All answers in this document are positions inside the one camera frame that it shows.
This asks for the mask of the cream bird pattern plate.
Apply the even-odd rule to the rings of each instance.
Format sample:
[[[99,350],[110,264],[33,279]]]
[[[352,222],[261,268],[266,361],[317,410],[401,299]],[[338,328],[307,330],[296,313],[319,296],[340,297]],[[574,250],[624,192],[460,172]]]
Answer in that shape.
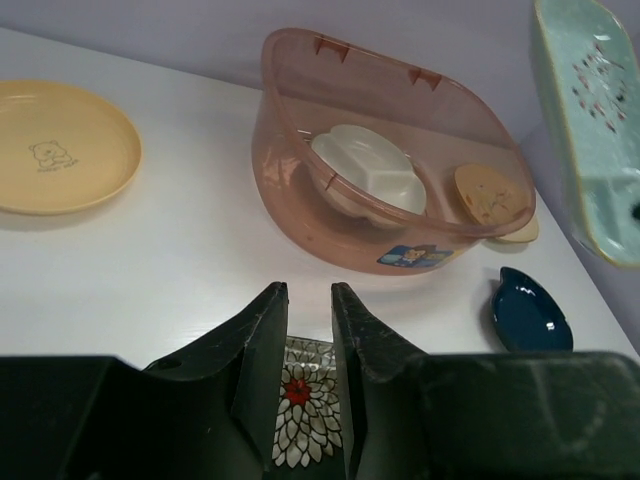
[[[485,165],[457,167],[454,184],[466,212],[480,225],[510,223],[528,207],[522,188]]]

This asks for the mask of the yellow round plastic plate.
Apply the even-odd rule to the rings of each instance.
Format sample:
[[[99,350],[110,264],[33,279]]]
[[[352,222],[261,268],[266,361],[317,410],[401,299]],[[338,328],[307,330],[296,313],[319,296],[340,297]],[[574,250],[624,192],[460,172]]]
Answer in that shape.
[[[60,215],[100,205],[139,171],[140,135],[114,104],[45,80],[1,84],[1,209]]]

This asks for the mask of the white divided round plate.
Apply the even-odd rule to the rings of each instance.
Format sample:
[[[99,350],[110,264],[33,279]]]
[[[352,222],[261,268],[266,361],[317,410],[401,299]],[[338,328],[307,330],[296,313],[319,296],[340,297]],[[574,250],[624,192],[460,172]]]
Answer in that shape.
[[[367,128],[341,124],[315,136],[311,149],[355,187],[404,211],[421,215],[427,192],[407,156]]]

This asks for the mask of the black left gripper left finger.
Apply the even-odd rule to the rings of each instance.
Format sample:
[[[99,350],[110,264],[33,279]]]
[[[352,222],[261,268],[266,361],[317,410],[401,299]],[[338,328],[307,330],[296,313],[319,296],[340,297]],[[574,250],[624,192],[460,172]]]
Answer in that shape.
[[[5,479],[260,479],[270,468],[288,289],[137,369],[113,356],[1,360]]]

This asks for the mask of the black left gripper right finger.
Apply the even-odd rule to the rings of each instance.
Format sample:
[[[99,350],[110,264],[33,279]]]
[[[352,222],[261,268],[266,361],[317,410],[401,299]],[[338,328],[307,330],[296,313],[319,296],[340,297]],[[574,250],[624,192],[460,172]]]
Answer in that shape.
[[[639,366],[614,352],[426,353],[331,288],[350,479],[635,479]]]

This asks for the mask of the dark blue leaf plate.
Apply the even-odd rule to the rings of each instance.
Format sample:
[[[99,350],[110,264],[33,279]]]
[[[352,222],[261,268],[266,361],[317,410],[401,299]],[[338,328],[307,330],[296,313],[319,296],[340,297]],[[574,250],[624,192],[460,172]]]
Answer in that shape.
[[[526,273],[503,266],[490,306],[497,337],[511,353],[571,352],[572,330],[553,297]]]

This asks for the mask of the light green rectangular plate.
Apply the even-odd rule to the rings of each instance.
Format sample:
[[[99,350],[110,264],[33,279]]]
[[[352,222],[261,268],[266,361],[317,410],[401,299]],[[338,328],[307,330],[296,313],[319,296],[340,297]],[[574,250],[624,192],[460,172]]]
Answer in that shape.
[[[530,59],[573,237],[618,268],[639,265],[639,65],[597,1],[536,1]]]

